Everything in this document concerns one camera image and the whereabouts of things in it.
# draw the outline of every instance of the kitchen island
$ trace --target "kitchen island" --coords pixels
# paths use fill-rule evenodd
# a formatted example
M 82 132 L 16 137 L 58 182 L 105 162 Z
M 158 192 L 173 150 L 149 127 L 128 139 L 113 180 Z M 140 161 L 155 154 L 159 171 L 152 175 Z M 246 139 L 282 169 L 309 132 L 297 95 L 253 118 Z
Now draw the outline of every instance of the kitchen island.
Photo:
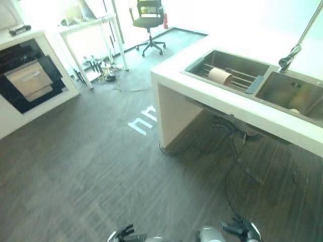
M 268 63 L 271 71 L 277 71 L 281 53 L 265 46 L 208 36 L 153 68 L 151 82 L 160 145 L 168 147 L 201 113 L 203 108 L 191 99 L 323 157 L 322 127 L 184 73 L 213 49 Z

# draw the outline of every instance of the kitchen sink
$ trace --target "kitchen sink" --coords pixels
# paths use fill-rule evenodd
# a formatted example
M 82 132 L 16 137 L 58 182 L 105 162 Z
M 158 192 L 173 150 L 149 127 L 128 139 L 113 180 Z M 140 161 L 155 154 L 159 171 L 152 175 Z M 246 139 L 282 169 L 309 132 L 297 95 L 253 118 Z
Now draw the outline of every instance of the kitchen sink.
M 233 80 L 228 87 L 218 84 L 208 78 L 209 72 L 214 67 L 225 70 L 233 75 Z M 269 67 L 270 65 L 268 64 L 213 50 L 188 66 L 185 69 L 185 73 L 234 92 L 246 93 L 256 80 L 263 79 Z
M 208 78 L 214 67 L 233 75 L 228 86 Z M 322 82 L 300 73 L 282 74 L 277 70 L 277 66 L 212 50 L 190 64 L 184 73 L 323 127 Z
M 321 81 L 301 74 L 299 76 L 307 80 L 272 72 L 255 97 L 265 101 L 263 103 L 269 106 L 322 127 L 323 88 L 320 85 Z

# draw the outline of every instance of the paper towel roll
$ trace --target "paper towel roll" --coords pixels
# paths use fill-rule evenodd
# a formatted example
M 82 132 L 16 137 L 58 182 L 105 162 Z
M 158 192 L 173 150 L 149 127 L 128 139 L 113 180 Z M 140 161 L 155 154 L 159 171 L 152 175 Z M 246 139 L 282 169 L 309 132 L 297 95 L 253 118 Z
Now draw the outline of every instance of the paper towel roll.
M 208 78 L 211 81 L 228 86 L 231 83 L 233 76 L 222 69 L 213 68 L 208 74 Z
M 291 110 L 292 112 L 299 113 L 299 111 L 298 111 L 297 109 L 295 109 L 295 108 L 291 108 L 290 110 Z

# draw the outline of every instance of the fire extinguisher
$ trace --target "fire extinguisher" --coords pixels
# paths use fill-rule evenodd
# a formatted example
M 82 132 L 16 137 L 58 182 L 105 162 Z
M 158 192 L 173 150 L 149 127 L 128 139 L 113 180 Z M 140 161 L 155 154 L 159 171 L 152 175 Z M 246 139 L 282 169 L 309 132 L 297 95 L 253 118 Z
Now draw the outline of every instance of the fire extinguisher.
M 168 29 L 167 14 L 164 14 L 164 29 Z

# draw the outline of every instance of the white countertop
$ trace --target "white countertop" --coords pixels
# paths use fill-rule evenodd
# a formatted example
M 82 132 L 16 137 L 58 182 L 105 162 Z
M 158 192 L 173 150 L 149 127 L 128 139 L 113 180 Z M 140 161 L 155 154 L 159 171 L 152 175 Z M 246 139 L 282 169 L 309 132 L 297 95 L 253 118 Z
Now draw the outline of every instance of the white countertop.
M 0 31 L 0 50 L 6 49 L 8 47 L 14 46 L 16 44 L 22 43 L 32 38 L 44 35 L 43 31 L 39 30 L 29 30 L 24 33 L 17 34 L 16 36 L 11 36 L 8 30 Z
M 240 96 L 233 92 L 187 76 L 182 71 L 212 49 L 277 65 L 282 49 L 277 52 L 261 44 L 226 41 L 208 36 L 181 51 L 151 71 L 163 77 L 162 85 L 205 103 L 222 112 L 281 137 L 323 157 L 323 128 L 302 119 Z

